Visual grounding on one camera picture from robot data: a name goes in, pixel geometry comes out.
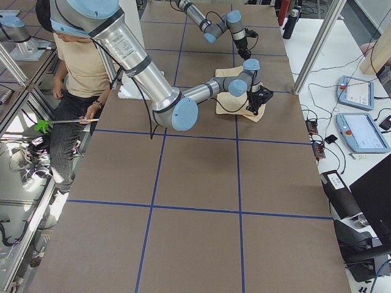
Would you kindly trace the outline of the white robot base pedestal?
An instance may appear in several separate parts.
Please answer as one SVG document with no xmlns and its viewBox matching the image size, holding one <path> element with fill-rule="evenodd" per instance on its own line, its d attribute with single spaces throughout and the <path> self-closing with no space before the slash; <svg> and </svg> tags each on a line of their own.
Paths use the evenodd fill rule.
<svg viewBox="0 0 391 293">
<path fill-rule="evenodd" d="M 119 6 L 123 15 L 114 28 L 121 36 L 115 47 L 120 50 L 118 58 L 125 70 L 119 97 L 145 97 L 154 103 L 162 103 L 170 96 L 170 85 L 145 51 L 136 1 L 119 1 Z"/>
</svg>

